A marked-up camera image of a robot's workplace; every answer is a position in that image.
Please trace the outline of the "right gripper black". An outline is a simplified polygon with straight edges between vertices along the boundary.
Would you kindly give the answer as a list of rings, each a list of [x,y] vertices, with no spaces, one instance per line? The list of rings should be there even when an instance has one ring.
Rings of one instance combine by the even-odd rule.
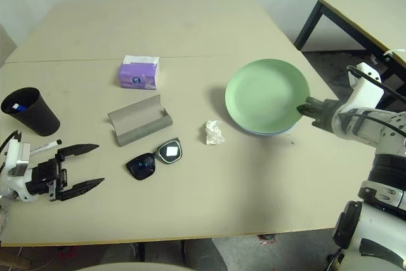
[[[334,114],[342,106],[342,101],[325,99],[317,100],[307,97],[305,102],[296,107],[302,116],[315,116],[312,125],[316,128],[331,128]]]

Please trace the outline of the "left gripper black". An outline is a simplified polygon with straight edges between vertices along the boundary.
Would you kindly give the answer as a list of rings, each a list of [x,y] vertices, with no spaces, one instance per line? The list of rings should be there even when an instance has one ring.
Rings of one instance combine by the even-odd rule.
[[[71,189],[63,191],[67,186],[67,170],[62,168],[61,162],[66,157],[86,154],[97,149],[97,144],[76,144],[57,150],[56,159],[50,159],[39,163],[32,168],[31,181],[25,184],[30,195],[47,194],[50,201],[66,201],[89,192],[104,181],[104,178],[87,180],[72,186]]]

